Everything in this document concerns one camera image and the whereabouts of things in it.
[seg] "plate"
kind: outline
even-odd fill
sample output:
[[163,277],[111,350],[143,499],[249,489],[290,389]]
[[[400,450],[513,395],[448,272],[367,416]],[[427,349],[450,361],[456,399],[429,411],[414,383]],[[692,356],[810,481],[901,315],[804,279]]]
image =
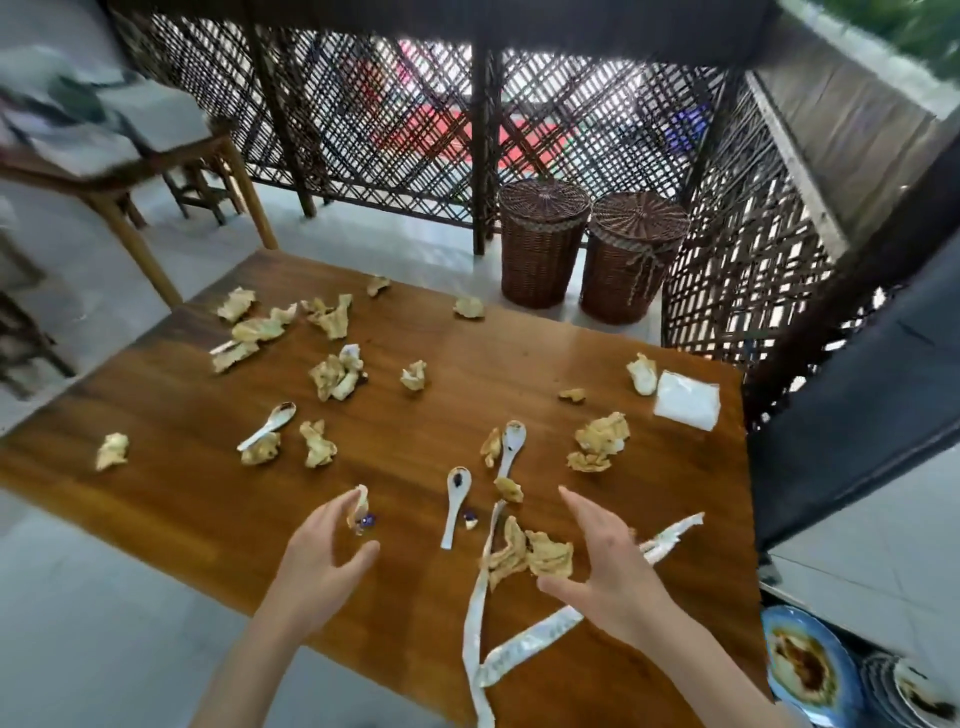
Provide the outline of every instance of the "plate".
[[760,618],[773,694],[801,708],[815,725],[853,726],[863,710],[863,691],[853,660],[834,634],[795,607],[769,607]]
[[894,686],[910,711],[929,728],[960,726],[957,708],[946,690],[927,677],[926,671],[907,658],[894,666]]
[[905,728],[924,728],[924,725],[903,704],[893,686],[895,661],[895,658],[886,653],[876,653],[864,660],[861,668],[861,675],[865,678],[864,685],[874,703],[879,707],[879,711],[891,722]]

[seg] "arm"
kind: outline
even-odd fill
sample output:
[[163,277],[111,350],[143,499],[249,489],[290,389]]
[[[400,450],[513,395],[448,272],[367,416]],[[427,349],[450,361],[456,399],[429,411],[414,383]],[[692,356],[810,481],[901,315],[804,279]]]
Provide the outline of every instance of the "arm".
[[581,584],[541,576],[540,590],[646,654],[707,728],[795,728],[709,631],[674,603],[627,524],[563,486],[560,493],[584,531],[590,578]]
[[333,531],[352,509],[355,488],[325,503],[297,529],[274,583],[217,670],[190,728],[260,728],[300,643],[347,601],[380,550],[368,541],[333,565]]

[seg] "wooden beam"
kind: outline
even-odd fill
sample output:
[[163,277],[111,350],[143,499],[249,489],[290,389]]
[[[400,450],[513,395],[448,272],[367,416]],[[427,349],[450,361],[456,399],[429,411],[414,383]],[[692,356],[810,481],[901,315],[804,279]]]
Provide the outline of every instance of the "wooden beam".
[[306,187],[306,176],[303,174],[303,168],[300,166],[300,160],[297,157],[297,147],[290,137],[290,127],[288,119],[280,103],[279,93],[276,90],[274,75],[271,73],[269,62],[263,51],[263,43],[260,42],[260,36],[256,26],[249,20],[243,24],[243,34],[250,48],[250,55],[253,61],[253,72],[256,74],[263,89],[263,98],[267,102],[267,109],[270,111],[271,120],[274,123],[274,132],[280,142],[280,149],[283,152],[287,169],[290,170],[290,176],[293,178],[294,187],[297,190],[297,197],[300,198],[300,207],[303,214],[307,217],[317,216],[317,206],[313,202],[313,195]]
[[751,93],[754,95],[756,107],[760,109],[760,115],[763,116],[767,129],[777,145],[783,164],[790,173],[793,183],[797,185],[797,190],[804,200],[804,205],[810,212],[813,227],[817,229],[830,259],[837,260],[850,249],[850,241],[847,239],[843,228],[840,227],[840,223],[837,221],[836,215],[833,214],[833,210],[830,209],[827,200],[820,192],[820,187],[813,179],[813,174],[806,165],[804,156],[790,131],[786,128],[786,124],[783,123],[783,119],[780,118],[780,112],[777,111],[770,100],[766,88],[763,87],[763,82],[754,71],[747,71],[746,77],[747,86],[750,87]]

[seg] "white paper strip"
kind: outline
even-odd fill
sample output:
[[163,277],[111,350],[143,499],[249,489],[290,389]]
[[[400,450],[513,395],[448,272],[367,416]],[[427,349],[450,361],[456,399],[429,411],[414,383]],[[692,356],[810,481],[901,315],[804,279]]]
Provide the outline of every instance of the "white paper strip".
[[493,547],[493,532],[500,513],[507,504],[506,500],[499,500],[493,507],[490,516],[490,534],[483,547],[483,561],[473,594],[470,595],[467,607],[467,618],[464,620],[464,669],[467,671],[467,680],[470,685],[470,697],[473,698],[473,710],[477,713],[477,728],[493,728],[496,720],[493,717],[493,708],[477,683],[477,673],[480,670],[480,629],[483,626],[483,608],[487,601],[487,585],[490,582],[490,572],[485,568],[487,557]]
[[[658,536],[640,545],[639,548],[643,551],[643,555],[650,564],[656,564],[680,542],[681,534],[691,526],[699,525],[703,522],[703,513],[685,518],[664,529]],[[480,666],[479,671],[476,673],[476,685],[481,689],[495,685],[496,682],[510,672],[510,670],[556,642],[560,637],[579,624],[583,618],[583,615],[573,607],[563,607],[560,611],[555,612],[546,619],[542,619],[532,627],[528,627],[499,647],[495,647],[491,650],[491,653],[487,655],[487,660]]]

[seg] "blue-rimmed plate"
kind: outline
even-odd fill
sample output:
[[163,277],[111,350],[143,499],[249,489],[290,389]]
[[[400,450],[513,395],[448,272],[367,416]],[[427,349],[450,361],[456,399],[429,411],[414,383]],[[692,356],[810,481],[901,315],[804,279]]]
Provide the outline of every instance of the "blue-rimmed plate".
[[814,725],[852,728],[863,710],[860,677],[847,650],[803,610],[763,610],[767,682],[780,700],[801,708]]

